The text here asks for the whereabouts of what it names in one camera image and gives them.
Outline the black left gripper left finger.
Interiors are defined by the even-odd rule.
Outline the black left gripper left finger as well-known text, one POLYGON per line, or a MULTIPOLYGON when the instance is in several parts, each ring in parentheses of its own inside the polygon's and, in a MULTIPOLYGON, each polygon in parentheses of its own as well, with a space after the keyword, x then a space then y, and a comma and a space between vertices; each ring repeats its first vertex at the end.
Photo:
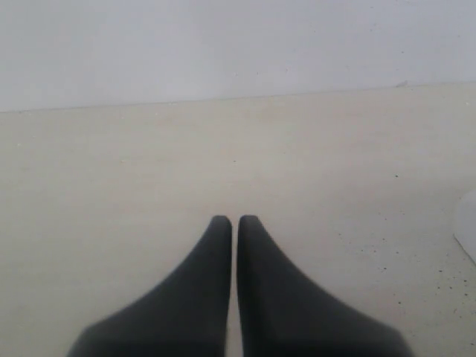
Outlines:
POLYGON ((232 225, 214 216, 183 262, 152 291, 87 327, 70 356, 224 356, 232 225))

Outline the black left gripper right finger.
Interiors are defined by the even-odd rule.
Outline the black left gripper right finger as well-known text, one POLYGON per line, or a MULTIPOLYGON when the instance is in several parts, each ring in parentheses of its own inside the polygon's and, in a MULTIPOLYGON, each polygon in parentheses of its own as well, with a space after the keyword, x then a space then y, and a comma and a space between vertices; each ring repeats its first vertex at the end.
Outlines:
POLYGON ((401 334, 309 279, 257 216, 239 220, 237 295, 244 356, 408 356, 401 334))

